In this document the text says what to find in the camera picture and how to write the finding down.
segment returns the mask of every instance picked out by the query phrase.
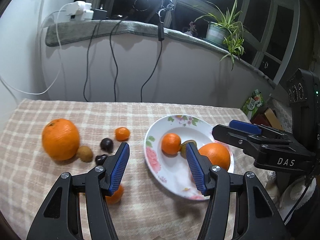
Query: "white plate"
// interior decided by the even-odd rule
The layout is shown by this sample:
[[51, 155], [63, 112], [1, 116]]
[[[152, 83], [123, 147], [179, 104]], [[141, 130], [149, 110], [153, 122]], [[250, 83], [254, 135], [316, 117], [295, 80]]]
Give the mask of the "white plate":
[[[209, 197], [201, 195], [194, 182], [191, 181], [187, 160], [180, 153], [174, 156], [163, 154], [161, 141], [167, 133], [178, 134], [181, 137], [181, 142], [195, 140], [199, 149], [205, 144], [218, 142], [212, 136], [212, 126], [193, 116], [168, 115], [154, 122], [144, 139], [144, 156], [147, 165], [162, 186], [184, 198], [192, 200], [208, 199]], [[228, 145], [223, 145], [229, 150], [231, 158], [228, 172], [233, 173], [233, 154]]]

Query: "blue textured pad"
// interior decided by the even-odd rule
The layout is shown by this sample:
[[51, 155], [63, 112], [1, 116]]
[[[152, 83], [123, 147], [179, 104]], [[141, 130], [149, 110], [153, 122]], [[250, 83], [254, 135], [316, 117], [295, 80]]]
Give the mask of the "blue textured pad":
[[207, 188], [205, 187], [205, 183], [204, 183], [204, 173], [189, 144], [186, 145], [186, 157], [187, 157], [187, 161], [188, 161], [193, 179], [196, 183], [197, 190], [199, 190], [201, 194], [204, 195], [207, 191]]
[[129, 148], [129, 145], [127, 144], [123, 148], [121, 155], [115, 165], [115, 168], [113, 169], [113, 172], [111, 173], [109, 191], [111, 192], [112, 195], [119, 188], [120, 182], [122, 180], [122, 176], [124, 174], [124, 170], [127, 166], [128, 160], [129, 160], [129, 155], [130, 155], [130, 148]]
[[251, 124], [247, 122], [241, 122], [237, 120], [232, 120], [229, 123], [229, 127], [237, 130], [241, 130], [243, 132], [261, 135], [261, 130], [256, 124]]

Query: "checkered cloth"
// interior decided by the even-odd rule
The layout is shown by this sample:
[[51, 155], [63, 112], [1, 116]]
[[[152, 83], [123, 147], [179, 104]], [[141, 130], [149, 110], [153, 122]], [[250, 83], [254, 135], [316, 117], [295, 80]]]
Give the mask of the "checkered cloth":
[[[94, 155], [102, 154], [99, 144], [113, 137], [114, 129], [125, 126], [131, 131], [130, 158], [122, 184], [122, 200], [109, 210], [120, 240], [196, 239], [208, 202], [175, 196], [153, 177], [144, 160], [145, 134], [157, 119], [168, 114], [189, 114], [211, 125], [227, 125], [232, 119], [248, 121], [239, 109], [212, 106], [151, 103], [83, 103], [24, 100], [0, 135], [0, 210], [13, 230], [26, 239], [31, 223], [47, 193], [64, 171], [72, 175], [92, 169], [95, 164], [79, 159], [57, 163], [41, 146], [41, 132], [53, 119], [70, 119], [79, 129], [81, 144]], [[115, 149], [120, 143], [114, 140]], [[253, 166], [253, 159], [232, 147], [235, 173], [253, 171], [265, 185], [267, 172]], [[91, 239], [85, 199], [80, 194], [84, 239]], [[232, 194], [226, 239], [231, 239], [235, 212]]]

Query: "plant pot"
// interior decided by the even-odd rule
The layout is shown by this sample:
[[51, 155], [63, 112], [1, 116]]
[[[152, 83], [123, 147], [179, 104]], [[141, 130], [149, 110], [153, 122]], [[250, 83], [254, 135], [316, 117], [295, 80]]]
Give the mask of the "plant pot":
[[224, 37], [228, 36], [230, 36], [230, 32], [227, 29], [214, 26], [214, 22], [209, 22], [207, 36], [205, 37], [207, 40], [225, 47], [225, 44], [223, 44]]

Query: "orange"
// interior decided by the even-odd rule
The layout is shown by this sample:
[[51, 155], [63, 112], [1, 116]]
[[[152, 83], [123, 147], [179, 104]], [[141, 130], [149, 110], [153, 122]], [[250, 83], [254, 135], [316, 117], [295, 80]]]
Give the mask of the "orange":
[[222, 144], [208, 143], [199, 149], [199, 153], [207, 156], [212, 165], [218, 165], [228, 171], [230, 166], [230, 153]]
[[161, 149], [170, 155], [175, 155], [181, 149], [181, 138], [175, 133], [166, 134], [161, 142]]
[[51, 121], [42, 131], [42, 146], [54, 160], [64, 161], [72, 158], [80, 146], [77, 127], [66, 119]]
[[120, 184], [119, 189], [116, 192], [114, 192], [111, 197], [106, 196], [107, 204], [115, 204], [119, 202], [120, 199], [122, 198], [123, 192], [124, 192], [124, 188]]
[[115, 129], [115, 136], [118, 141], [125, 141], [130, 136], [130, 131], [128, 128], [125, 127], [119, 127]]

